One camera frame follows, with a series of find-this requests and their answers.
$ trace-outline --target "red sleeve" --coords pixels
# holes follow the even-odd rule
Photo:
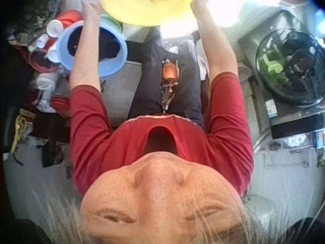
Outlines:
[[[113,130],[101,94],[92,86],[81,85],[72,90],[70,110],[74,179],[83,186],[84,181],[95,180],[100,174],[100,161]]]
[[[223,73],[213,80],[209,118],[208,139],[218,161],[214,168],[242,195],[254,161],[244,98],[235,74]]]

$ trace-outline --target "nose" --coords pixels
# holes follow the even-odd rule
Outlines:
[[[142,168],[139,188],[152,206],[163,207],[166,199],[179,192],[183,182],[184,175],[176,162],[154,158]]]

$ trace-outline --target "hand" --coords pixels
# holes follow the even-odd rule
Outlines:
[[[193,11],[199,10],[202,7],[205,7],[208,3],[208,0],[192,0],[191,8]]]
[[[97,2],[82,0],[82,12],[85,22],[100,20],[100,13],[103,11],[102,6]]]

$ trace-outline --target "cable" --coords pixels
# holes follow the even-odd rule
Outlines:
[[[14,158],[17,164],[19,164],[20,166],[24,166],[24,164],[16,158],[16,151],[12,154],[12,157]]]

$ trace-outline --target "red cup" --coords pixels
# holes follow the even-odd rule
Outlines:
[[[56,19],[61,21],[64,28],[67,28],[68,26],[72,25],[73,23],[83,20],[82,14],[77,10],[66,11],[65,13],[59,15]]]
[[[82,15],[79,11],[66,11],[48,23],[46,27],[47,34],[51,37],[58,38],[65,28],[80,20],[82,20]]]

